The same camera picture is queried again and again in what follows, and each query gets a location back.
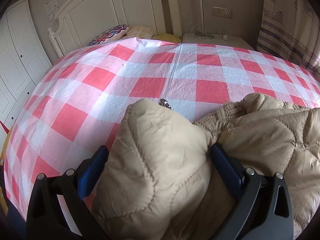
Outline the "beige quilted knit-sleeve jacket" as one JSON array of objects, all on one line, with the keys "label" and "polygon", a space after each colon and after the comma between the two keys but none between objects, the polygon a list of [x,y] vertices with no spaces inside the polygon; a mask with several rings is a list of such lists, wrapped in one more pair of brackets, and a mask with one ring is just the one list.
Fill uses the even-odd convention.
[{"label": "beige quilted knit-sleeve jacket", "polygon": [[114,239],[205,239],[234,200],[209,150],[284,175],[298,237],[319,210],[319,109],[252,93],[196,122],[142,99],[129,105],[92,213]]}]

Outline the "red white checkered bedsheet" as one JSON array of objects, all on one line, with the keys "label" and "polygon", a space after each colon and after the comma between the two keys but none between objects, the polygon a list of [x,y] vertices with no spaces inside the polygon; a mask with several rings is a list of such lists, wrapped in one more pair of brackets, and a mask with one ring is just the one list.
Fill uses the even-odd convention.
[{"label": "red white checkered bedsheet", "polygon": [[311,72],[239,45],[130,38],[72,51],[27,89],[8,124],[7,198],[26,217],[36,176],[57,176],[101,145],[111,147],[127,106],[137,100],[165,99],[195,121],[250,93],[319,106],[319,82]]}]

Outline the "white bedside table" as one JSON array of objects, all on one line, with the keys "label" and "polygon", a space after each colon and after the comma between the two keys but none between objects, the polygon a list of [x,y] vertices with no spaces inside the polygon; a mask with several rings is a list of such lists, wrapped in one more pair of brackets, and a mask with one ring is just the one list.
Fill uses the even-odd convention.
[{"label": "white bedside table", "polygon": [[230,36],[227,41],[222,36],[215,36],[214,38],[198,38],[190,33],[185,33],[182,38],[183,43],[198,43],[198,44],[212,44],[229,47],[236,47],[248,50],[254,50],[245,40],[238,36]]}]

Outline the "white wardrobe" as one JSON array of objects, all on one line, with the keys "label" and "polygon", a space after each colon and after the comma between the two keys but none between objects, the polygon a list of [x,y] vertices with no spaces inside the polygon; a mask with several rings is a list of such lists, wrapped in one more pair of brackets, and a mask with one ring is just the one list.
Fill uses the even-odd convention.
[{"label": "white wardrobe", "polygon": [[7,8],[0,23],[1,144],[52,64],[37,35],[29,0]]}]

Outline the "colourful patterned pillow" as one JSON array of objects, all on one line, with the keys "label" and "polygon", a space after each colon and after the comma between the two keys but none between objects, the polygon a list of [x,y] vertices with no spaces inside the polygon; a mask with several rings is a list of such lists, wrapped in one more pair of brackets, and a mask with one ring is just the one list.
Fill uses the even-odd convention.
[{"label": "colourful patterned pillow", "polygon": [[103,31],[101,34],[99,34],[96,38],[94,38],[89,44],[89,46],[102,44],[102,43],[108,43],[113,42],[121,39],[123,36],[127,34],[129,31],[130,26],[127,24],[121,24],[117,25],[111,29]]}]

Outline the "yellow pillow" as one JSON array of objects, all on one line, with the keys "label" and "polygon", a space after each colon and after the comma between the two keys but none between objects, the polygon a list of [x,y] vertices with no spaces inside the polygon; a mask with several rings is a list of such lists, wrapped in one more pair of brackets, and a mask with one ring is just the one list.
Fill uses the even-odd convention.
[{"label": "yellow pillow", "polygon": [[176,43],[179,44],[181,43],[181,39],[175,35],[172,34],[158,34],[152,38],[153,40],[159,40],[159,41],[164,41],[164,42],[170,42],[170,43]]}]

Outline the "patterned beige curtain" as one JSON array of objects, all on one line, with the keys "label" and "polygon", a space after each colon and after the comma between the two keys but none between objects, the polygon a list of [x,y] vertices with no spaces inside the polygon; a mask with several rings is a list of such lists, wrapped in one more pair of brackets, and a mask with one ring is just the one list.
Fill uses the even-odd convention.
[{"label": "patterned beige curtain", "polygon": [[257,50],[319,72],[319,17],[307,0],[264,0]]}]

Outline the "cream pillow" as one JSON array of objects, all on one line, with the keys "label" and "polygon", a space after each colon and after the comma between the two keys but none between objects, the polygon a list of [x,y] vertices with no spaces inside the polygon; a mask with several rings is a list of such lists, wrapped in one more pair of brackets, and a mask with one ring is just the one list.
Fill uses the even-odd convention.
[{"label": "cream pillow", "polygon": [[156,32],[146,26],[132,26],[129,28],[129,31],[124,35],[124,38],[137,37],[140,39],[152,39],[156,35]]}]

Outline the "white wooden headboard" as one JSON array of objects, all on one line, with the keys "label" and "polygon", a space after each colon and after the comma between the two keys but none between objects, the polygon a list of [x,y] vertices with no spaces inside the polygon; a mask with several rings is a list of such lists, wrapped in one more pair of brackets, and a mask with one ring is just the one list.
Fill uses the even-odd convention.
[{"label": "white wooden headboard", "polygon": [[103,31],[120,24],[182,35],[178,0],[68,0],[54,18],[59,27],[48,33],[58,57],[85,47]]}]

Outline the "wall socket panel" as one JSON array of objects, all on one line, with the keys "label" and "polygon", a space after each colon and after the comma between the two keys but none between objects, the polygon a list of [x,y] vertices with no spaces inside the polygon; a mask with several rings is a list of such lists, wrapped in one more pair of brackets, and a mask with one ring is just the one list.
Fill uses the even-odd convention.
[{"label": "wall socket panel", "polygon": [[233,10],[223,7],[212,7],[212,16],[232,19]]}]

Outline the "paper notices on wall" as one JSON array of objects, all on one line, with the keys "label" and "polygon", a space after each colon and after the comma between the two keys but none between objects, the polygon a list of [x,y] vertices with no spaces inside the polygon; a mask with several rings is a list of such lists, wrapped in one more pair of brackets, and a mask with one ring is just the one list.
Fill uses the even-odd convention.
[{"label": "paper notices on wall", "polygon": [[47,13],[48,21],[51,22],[59,11],[58,2],[57,0],[48,0],[44,6]]}]

